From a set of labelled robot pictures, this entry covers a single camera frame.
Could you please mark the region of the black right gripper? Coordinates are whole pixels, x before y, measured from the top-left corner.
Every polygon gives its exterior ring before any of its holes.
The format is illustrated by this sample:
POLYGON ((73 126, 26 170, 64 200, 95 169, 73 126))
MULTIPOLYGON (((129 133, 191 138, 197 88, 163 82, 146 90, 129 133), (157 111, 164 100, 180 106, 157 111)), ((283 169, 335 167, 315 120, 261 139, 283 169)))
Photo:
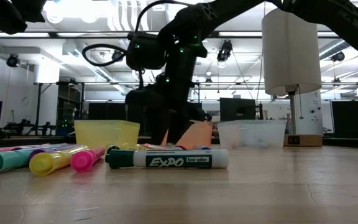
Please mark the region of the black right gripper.
POLYGON ((211 121, 210 114, 188 102, 189 88, 154 83, 131 90, 125 103, 142 109, 150 123, 151 143, 160 145, 168 129, 167 143, 176 144, 193 124, 211 121))

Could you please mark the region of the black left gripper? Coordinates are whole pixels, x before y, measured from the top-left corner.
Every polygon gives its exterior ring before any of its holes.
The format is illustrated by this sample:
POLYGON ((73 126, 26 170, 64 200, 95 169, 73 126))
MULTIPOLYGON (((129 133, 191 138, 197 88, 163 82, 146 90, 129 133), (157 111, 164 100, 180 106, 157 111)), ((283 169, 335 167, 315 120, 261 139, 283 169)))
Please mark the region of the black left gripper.
POLYGON ((0 0, 0 31, 6 34, 24 32, 26 22, 45 22, 42 15, 47 0, 0 0))

